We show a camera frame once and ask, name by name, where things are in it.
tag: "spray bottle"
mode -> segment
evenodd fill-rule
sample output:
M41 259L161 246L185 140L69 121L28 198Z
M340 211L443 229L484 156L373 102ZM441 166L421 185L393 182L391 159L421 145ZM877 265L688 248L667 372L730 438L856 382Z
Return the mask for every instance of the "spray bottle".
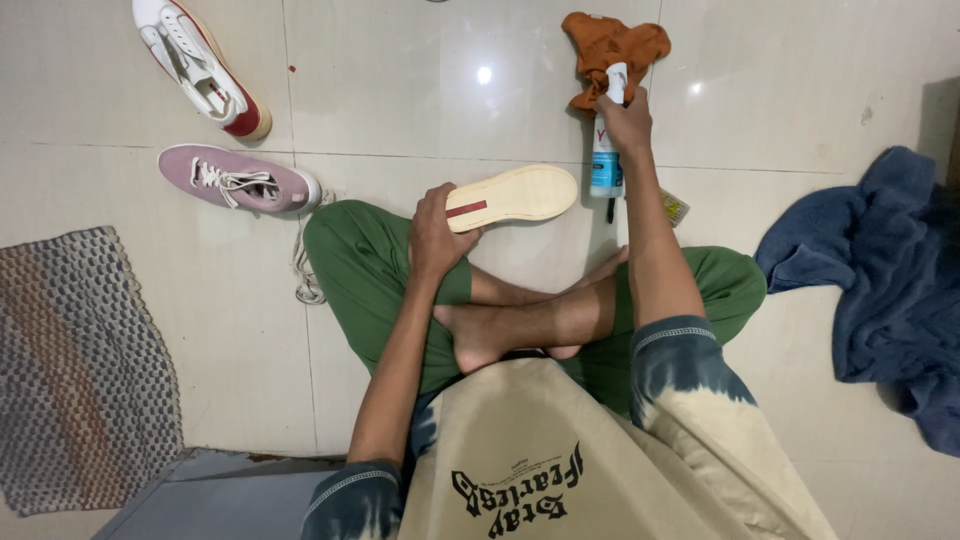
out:
M618 62L607 68L610 85L607 97L623 105L623 91L627 87L627 64ZM620 155L613 149L603 116L597 114L593 124L593 167L590 172L590 196L615 199L623 196L623 169Z

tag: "shirt sleeve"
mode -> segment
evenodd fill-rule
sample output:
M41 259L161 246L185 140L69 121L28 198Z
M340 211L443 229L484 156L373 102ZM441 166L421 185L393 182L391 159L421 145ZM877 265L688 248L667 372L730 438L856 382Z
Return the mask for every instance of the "shirt sleeve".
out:
M301 540L396 538L403 506L400 472L386 461L349 463L317 485Z
M835 538L707 319L646 325L632 350L635 426L676 453L748 527L774 537L789 528Z

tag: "white shoelace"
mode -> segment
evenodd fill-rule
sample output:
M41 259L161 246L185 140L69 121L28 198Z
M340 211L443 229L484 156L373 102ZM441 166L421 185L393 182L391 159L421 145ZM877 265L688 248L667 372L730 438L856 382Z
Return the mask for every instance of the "white shoelace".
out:
M337 200L332 191L324 190L321 194L320 204L317 208L322 208ZM294 271L300 277L300 284L297 285L297 300L304 304L315 306L326 302L324 292L320 289L317 282L317 275L313 273L310 267L310 260L306 256L306 250L303 249L303 228L306 222L310 220L309 215L300 218L300 229L297 231L297 241L294 243L293 265Z
M193 158L190 170L192 171L190 173L190 185L200 187L197 185L197 180L199 180L203 187L216 187L220 189L224 200L227 201L228 206L232 209L240 206L240 203L237 203L230 194L231 191L236 189L263 185L263 198L268 201L275 201L277 193L280 190L279 185L276 184L276 180L270 178L270 173L266 171L258 173L229 173L208 164L206 161L200 164L200 158Z

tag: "orange cloth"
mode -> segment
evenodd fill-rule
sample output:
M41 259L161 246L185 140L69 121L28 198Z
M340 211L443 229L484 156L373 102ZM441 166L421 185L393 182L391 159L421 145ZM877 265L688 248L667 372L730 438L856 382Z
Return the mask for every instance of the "orange cloth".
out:
M656 24L627 28L619 19L594 18L583 12L571 13L560 25L577 44L577 71L590 81L590 87L570 100L570 106L593 116L593 103L607 92L607 68L627 63L627 88L624 103L634 99L634 88L655 60L670 54L670 38Z

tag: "white spray nozzle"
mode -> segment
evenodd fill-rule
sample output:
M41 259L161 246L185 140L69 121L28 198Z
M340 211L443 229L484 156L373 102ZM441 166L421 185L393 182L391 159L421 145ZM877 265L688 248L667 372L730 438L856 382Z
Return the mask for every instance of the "white spray nozzle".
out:
M614 103L623 105L623 91L627 88L627 64L619 61L607 68L607 79L610 85L607 87L607 97Z

